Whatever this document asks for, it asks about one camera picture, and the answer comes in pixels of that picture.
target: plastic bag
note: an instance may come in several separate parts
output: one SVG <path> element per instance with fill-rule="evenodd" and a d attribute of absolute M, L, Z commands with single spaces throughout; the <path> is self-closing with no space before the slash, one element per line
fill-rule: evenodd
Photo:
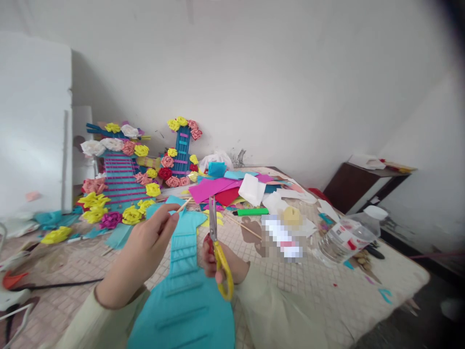
<path fill-rule="evenodd" d="M 205 169 L 208 168 L 208 164 L 210 162 L 224 162 L 228 168 L 228 171 L 234 170 L 233 162 L 224 150 L 217 150 L 214 154 L 207 155 L 200 161 L 199 169 L 202 171 L 202 173 L 205 173 Z"/>

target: hand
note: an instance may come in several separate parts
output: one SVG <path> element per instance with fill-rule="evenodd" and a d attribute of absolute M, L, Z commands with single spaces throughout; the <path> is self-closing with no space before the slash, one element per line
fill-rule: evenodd
<path fill-rule="evenodd" d="M 232 279 L 235 285 L 243 282 L 247 276 L 249 263 L 244 262 L 240 259 L 228 246 L 220 242 L 221 248 L 223 249 L 224 256 L 228 261 L 229 268 L 231 269 Z M 226 279 L 223 270 L 217 270 L 217 263 L 215 256 L 208 253 L 210 246 L 207 241 L 203 242 L 202 247 L 202 259 L 205 262 L 205 275 L 207 277 L 214 277 L 217 284 L 221 284 Z"/>
<path fill-rule="evenodd" d="M 178 204 L 160 207 L 147 221 L 137 224 L 95 296 L 105 308 L 119 309 L 129 303 L 136 291 L 155 272 L 178 224 Z"/>

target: sleeve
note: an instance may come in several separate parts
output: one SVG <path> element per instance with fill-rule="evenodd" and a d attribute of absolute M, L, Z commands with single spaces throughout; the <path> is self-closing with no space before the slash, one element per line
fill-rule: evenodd
<path fill-rule="evenodd" d="M 269 284 L 253 265 L 235 291 L 256 349 L 338 347 L 329 343 L 324 317 L 309 300 Z"/>
<path fill-rule="evenodd" d="M 94 288 L 58 342 L 41 349 L 126 348 L 134 322 L 149 295 L 143 286 L 124 308 L 110 310 L 99 304 Z"/>

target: white paper flower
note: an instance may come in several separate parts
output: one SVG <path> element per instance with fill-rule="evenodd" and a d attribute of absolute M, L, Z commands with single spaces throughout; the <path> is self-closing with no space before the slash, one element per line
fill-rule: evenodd
<path fill-rule="evenodd" d="M 139 136 L 139 130 L 129 124 L 121 126 L 121 132 L 129 138 L 137 138 Z"/>
<path fill-rule="evenodd" d="M 99 141 L 94 140 L 81 143 L 81 148 L 82 152 L 87 156 L 101 156 L 103 153 L 105 153 L 106 150 L 103 144 L 100 144 Z"/>
<path fill-rule="evenodd" d="M 117 138 L 104 138 L 100 141 L 106 149 L 112 151 L 121 151 L 124 147 L 124 142 Z"/>

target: bottle cap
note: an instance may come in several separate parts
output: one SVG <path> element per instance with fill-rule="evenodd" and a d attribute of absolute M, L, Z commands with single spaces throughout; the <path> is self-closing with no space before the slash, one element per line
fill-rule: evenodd
<path fill-rule="evenodd" d="M 382 221 L 388 216 L 388 213 L 384 211 L 382 208 L 379 208 L 378 206 L 368 206 L 363 210 L 367 215 L 369 215 L 372 218 L 375 218 L 376 220 Z"/>

